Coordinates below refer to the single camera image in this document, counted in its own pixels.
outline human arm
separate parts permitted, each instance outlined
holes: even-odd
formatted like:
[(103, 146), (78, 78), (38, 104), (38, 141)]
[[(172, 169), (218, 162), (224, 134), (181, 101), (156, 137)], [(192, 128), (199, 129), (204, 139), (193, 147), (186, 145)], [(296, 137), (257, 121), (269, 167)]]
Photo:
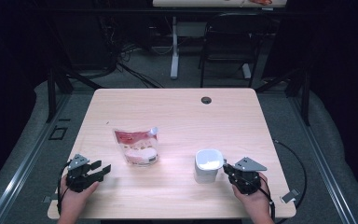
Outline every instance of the human arm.
[[(261, 180), (260, 188), (269, 193), (267, 178), (261, 173), (259, 173), (259, 175), (265, 180)], [(269, 199), (260, 190), (253, 194), (245, 195), (241, 194), (235, 185), (232, 186), (232, 189), (234, 191), (234, 195), (240, 200), (246, 213), (252, 219), (254, 224), (274, 223), (269, 215)]]
[(98, 188), (99, 182), (94, 182), (91, 186), (82, 192), (75, 192), (66, 186), (66, 175), (61, 179), (61, 215), (58, 219), (58, 224), (72, 224), (76, 223), (80, 217), (88, 197)]

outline office chair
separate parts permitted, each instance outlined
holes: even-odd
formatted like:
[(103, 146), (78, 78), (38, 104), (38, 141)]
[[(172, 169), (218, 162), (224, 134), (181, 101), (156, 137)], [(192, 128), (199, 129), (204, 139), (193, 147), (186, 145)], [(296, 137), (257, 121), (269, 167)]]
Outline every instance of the office chair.
[(203, 87), (205, 62), (251, 63), (252, 82), (263, 38), (271, 27), (271, 20), (257, 14), (223, 13), (212, 17), (205, 26), (204, 42), (200, 55), (200, 86)]

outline white cup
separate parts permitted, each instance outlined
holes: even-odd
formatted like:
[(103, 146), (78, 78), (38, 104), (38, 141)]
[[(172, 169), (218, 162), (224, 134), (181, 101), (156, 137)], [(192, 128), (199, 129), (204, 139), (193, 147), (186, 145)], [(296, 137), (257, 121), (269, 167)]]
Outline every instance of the white cup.
[(194, 178), (199, 184), (213, 183), (217, 171), (223, 166), (222, 153), (217, 149), (203, 149), (197, 152)]

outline white table leg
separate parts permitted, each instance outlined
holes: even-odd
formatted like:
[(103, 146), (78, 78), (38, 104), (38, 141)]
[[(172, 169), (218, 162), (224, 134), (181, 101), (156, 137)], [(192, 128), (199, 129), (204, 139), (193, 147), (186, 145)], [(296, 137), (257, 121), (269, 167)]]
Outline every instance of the white table leg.
[(245, 63), (242, 66), (242, 72), (243, 72), (243, 77), (244, 78), (251, 78), (252, 73), (251, 73), (251, 70), (249, 69), (249, 64), (248, 63)]
[(172, 20), (172, 64), (171, 64), (171, 79), (178, 78), (179, 69), (179, 54), (178, 54), (178, 35), (176, 32), (176, 17)]

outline white desk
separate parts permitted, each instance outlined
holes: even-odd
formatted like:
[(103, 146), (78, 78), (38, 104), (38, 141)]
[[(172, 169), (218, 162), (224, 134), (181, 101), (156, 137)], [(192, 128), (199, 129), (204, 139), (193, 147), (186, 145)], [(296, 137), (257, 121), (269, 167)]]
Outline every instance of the white desk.
[[(201, 98), (212, 102), (205, 105)], [(113, 129), (148, 130), (157, 126), (158, 161), (149, 167), (125, 162)], [(276, 217), (292, 217), (293, 202), (269, 129), (252, 89), (97, 90), (73, 146), (90, 162), (102, 160), (112, 171), (91, 195), (83, 218), (207, 219), (248, 217), (223, 170), (212, 184), (193, 176), (196, 153), (219, 149), (228, 163), (247, 156), (268, 168)], [(57, 201), (48, 209), (58, 218)]]
[(285, 7), (287, 0), (262, 6), (249, 0), (153, 0), (154, 7)]

